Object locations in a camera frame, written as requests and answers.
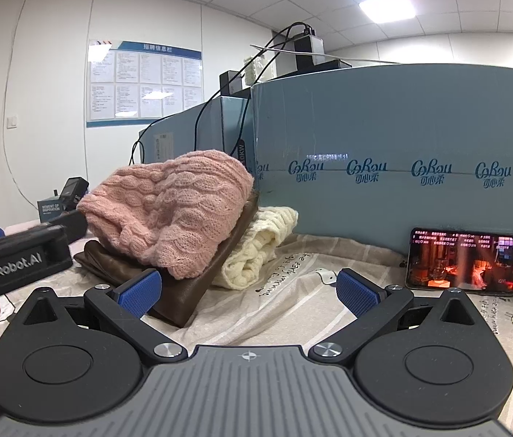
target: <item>cable knit pattern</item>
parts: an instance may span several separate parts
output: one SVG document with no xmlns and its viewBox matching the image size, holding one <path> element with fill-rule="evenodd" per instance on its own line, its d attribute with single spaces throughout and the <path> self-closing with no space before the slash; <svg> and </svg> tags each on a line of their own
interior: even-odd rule
<svg viewBox="0 0 513 437">
<path fill-rule="evenodd" d="M 260 207 L 212 284 L 242 291 L 259 280 L 262 266 L 295 228 L 299 214 L 290 207 Z"/>
<path fill-rule="evenodd" d="M 176 279 L 199 276 L 236 225 L 253 178 L 221 151 L 117 169 L 78 204 L 103 245 Z"/>
</svg>

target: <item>black cable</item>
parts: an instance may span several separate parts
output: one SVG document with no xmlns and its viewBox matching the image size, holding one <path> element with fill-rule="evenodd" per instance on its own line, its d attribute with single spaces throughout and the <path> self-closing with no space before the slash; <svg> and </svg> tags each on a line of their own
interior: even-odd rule
<svg viewBox="0 0 513 437">
<path fill-rule="evenodd" d="M 278 43 L 278 44 L 274 44 L 273 46 L 270 46 L 271 48 L 274 48 L 276 46 L 281 46 L 281 49 L 284 49 L 285 46 L 291 42 L 292 40 L 295 39 L 295 37 L 293 38 L 289 38 L 289 33 L 290 33 L 291 29 L 289 28 L 287 30 L 287 35 L 285 36 L 285 41 L 282 42 L 282 43 Z M 279 56 L 279 54 L 281 54 L 280 52 L 277 52 L 270 60 L 269 62 L 264 66 L 263 70 L 260 71 L 260 74 L 258 74 L 258 77 L 255 78 L 254 80 L 254 84 L 258 82 L 259 78 L 262 77 L 262 75 L 264 74 L 264 72 L 269 68 L 270 64 L 272 64 L 275 59 Z M 251 98 L 251 92 L 249 92 L 248 94 L 248 98 L 246 99 L 246 105 L 244 106 L 244 111 L 242 112 L 242 120 L 240 122 L 240 131 L 238 131 L 238 138 L 236 139 L 236 143 L 234 144 L 234 148 L 232 148 L 232 151 L 230 152 L 230 156 L 234 155 L 234 152 L 236 151 L 236 149 L 238 148 L 238 144 L 240 144 L 240 140 L 242 139 L 242 131 L 244 129 L 244 120 L 246 118 L 246 112 L 248 111 L 248 104 L 250 103 L 250 98 Z"/>
<path fill-rule="evenodd" d="M 296 21 L 295 23 L 292 23 L 290 24 L 289 26 L 287 26 L 286 28 L 280 30 L 279 32 L 275 33 L 273 35 L 273 37 L 271 37 L 271 39 L 269 40 L 269 42 L 266 43 L 266 45 L 264 46 L 265 48 L 268 48 L 269 47 L 269 44 L 274 42 L 275 41 L 275 38 L 277 36 L 279 36 L 280 34 L 284 33 L 285 31 L 287 32 L 287 35 L 285 36 L 285 39 L 288 38 L 288 35 L 291 31 L 291 29 L 293 29 L 294 27 L 296 26 L 304 26 L 305 29 L 313 29 L 311 28 L 310 25 L 308 25 L 307 23 L 303 23 L 302 21 Z M 252 64 L 254 62 L 254 60 L 256 60 L 256 58 L 259 58 L 261 57 L 261 55 L 263 55 L 266 51 L 259 51 L 251 60 L 249 60 L 246 65 L 244 65 L 243 68 L 241 68 L 236 75 L 234 75 L 234 77 L 232 77 L 228 82 L 226 82 L 226 85 L 229 85 L 232 83 L 233 80 L 235 80 L 235 78 L 238 77 L 238 75 L 240 75 L 242 73 L 242 71 L 244 69 L 246 69 L 250 64 Z M 197 150 L 197 125 L 199 124 L 200 122 L 200 118 L 202 117 L 202 113 L 204 112 L 204 110 L 206 109 L 206 107 L 208 106 L 208 104 L 214 100 L 214 98 L 216 98 L 216 96 L 222 91 L 224 87 L 220 87 L 216 93 L 214 93 L 210 98 L 209 100 L 204 103 L 204 105 L 202 106 L 202 109 L 200 110 L 200 113 L 197 114 L 197 118 L 196 118 L 196 124 L 194 125 L 194 128 L 193 128 L 193 150 L 196 151 Z"/>
<path fill-rule="evenodd" d="M 147 125 L 147 127 L 141 132 L 141 134 L 139 135 L 139 138 L 137 138 L 137 141 L 135 141 L 133 143 L 133 147 L 131 148 L 131 158 L 129 160 L 129 166 L 131 166 L 131 164 L 134 164 L 135 163 L 135 160 L 133 159 L 133 156 L 135 156 L 135 150 L 137 149 L 137 145 L 140 144 L 141 145 L 141 164 L 143 164 L 143 162 L 145 161 L 145 147 L 143 146 L 143 143 L 141 142 L 141 138 L 143 137 L 143 135 L 145 134 L 145 132 L 150 128 L 152 127 L 153 125 L 155 125 L 157 122 L 161 122 L 162 120 L 166 120 L 168 118 L 171 118 L 173 115 L 168 115 L 168 116 L 164 116 L 163 118 L 158 118 L 156 119 L 155 121 L 152 121 L 149 125 Z"/>
</svg>

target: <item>wall outlet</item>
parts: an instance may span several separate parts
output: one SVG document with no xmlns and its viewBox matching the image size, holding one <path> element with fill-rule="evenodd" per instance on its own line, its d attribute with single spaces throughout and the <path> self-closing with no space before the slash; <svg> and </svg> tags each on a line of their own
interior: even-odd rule
<svg viewBox="0 0 513 437">
<path fill-rule="evenodd" d="M 10 128 L 17 128 L 17 116 L 8 116 L 6 119 L 6 127 L 8 130 Z"/>
</svg>

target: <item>cream knit sweater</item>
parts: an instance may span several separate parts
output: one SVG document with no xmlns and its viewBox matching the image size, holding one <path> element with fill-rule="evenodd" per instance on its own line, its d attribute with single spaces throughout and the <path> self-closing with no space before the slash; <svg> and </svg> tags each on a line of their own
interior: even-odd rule
<svg viewBox="0 0 513 437">
<path fill-rule="evenodd" d="M 256 283 L 260 268 L 276 258 L 275 248 L 291 234 L 298 217 L 289 207 L 260 207 L 213 284 L 242 290 Z"/>
</svg>

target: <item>gray gripper base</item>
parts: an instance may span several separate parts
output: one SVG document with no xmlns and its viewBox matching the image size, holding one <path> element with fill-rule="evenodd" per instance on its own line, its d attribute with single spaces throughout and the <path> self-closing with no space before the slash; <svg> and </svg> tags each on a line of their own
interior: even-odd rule
<svg viewBox="0 0 513 437">
<path fill-rule="evenodd" d="M 187 361 L 153 368 L 132 398 L 104 416 L 50 427 L 1 418 L 0 437 L 14 436 L 508 437 L 511 434 L 491 421 L 462 430 L 428 430 L 398 422 L 366 403 L 343 369 L 317 365 L 306 359 L 297 346 L 250 349 L 199 346 Z"/>
</svg>

